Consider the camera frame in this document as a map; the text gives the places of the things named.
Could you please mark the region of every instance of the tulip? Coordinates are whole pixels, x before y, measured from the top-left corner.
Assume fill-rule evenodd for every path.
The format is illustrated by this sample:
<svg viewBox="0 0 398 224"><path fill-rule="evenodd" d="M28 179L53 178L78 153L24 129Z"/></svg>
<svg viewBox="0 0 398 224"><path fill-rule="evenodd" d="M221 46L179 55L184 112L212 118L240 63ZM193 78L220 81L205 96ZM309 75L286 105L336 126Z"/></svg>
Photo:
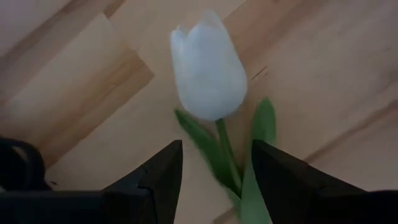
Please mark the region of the tulip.
<svg viewBox="0 0 398 224"><path fill-rule="evenodd" d="M205 11L188 33L170 36L175 82L183 107L200 119L216 121L242 104L247 80L221 19Z"/></svg>

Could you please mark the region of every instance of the green stem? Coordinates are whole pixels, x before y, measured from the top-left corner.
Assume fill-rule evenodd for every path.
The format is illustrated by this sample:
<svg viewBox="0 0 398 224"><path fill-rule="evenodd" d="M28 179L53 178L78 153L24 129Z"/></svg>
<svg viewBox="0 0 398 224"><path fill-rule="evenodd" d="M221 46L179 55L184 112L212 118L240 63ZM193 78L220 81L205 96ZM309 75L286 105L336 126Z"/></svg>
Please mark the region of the green stem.
<svg viewBox="0 0 398 224"><path fill-rule="evenodd" d="M235 162L231 143L229 142L228 133L226 132L226 126L225 126L224 120L222 118L218 119L216 121L216 126L217 126L218 135L220 137L221 147L222 147L226 157L228 158L229 167L231 168L231 175L232 175L232 178L235 183L236 190L237 190L237 192L235 192L235 193L238 195L241 195L242 178L239 174L238 166L236 165L236 162Z"/></svg>

